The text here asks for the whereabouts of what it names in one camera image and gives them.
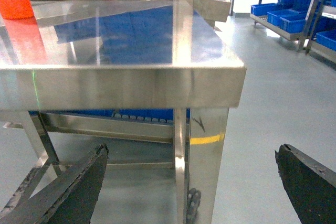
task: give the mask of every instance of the epoxy floor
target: epoxy floor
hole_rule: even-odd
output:
[[[295,44],[253,24],[250,18],[217,24],[223,31],[218,35],[248,70],[240,105],[229,114],[213,224],[299,224],[278,175],[274,151],[288,143],[336,171],[336,71],[311,56],[296,53]],[[105,141],[55,133],[51,137],[56,150],[63,153],[61,158],[76,159],[87,145]],[[0,143],[3,207],[36,158],[23,130],[0,128]],[[170,155],[165,146],[160,147],[160,153]],[[170,193],[174,191],[173,174],[120,174],[123,181],[128,181],[129,190],[119,187],[124,182],[110,173],[113,190],[100,197],[92,223],[173,223],[174,216],[167,218],[175,208],[175,196]],[[147,186],[139,186],[135,182],[139,178]],[[166,191],[159,189],[162,185]],[[145,193],[149,187],[152,198]],[[109,210],[111,199],[131,201],[135,195],[137,200],[130,209],[114,205]],[[164,204],[151,207],[151,203],[162,199]],[[100,217],[112,212],[119,215]]]

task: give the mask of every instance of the stainless steel table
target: stainless steel table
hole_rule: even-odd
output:
[[[53,2],[34,9],[44,49],[30,48],[29,60],[0,27],[0,119],[22,124],[37,165],[52,163],[56,174],[63,169],[43,117],[28,111],[173,108],[173,122],[141,125],[160,125],[173,139],[177,223],[186,222],[187,189],[195,187],[202,192],[196,223],[210,224],[228,110],[239,104],[244,64],[183,1]],[[23,33],[30,28],[15,23]]]

